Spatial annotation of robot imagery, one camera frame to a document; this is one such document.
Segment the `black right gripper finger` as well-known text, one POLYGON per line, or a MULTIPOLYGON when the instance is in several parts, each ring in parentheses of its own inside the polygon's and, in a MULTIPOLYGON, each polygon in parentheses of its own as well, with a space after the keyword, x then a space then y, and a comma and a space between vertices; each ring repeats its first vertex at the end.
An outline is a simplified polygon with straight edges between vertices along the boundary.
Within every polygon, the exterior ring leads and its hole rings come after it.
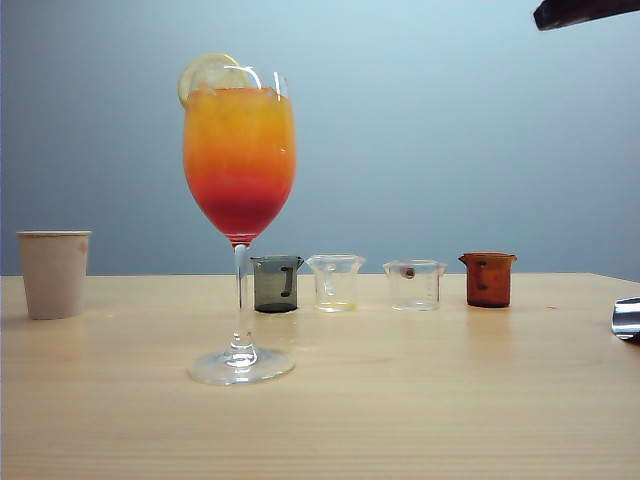
POLYGON ((533 18, 539 31, 547 31, 638 10, 639 0, 544 0, 533 18))

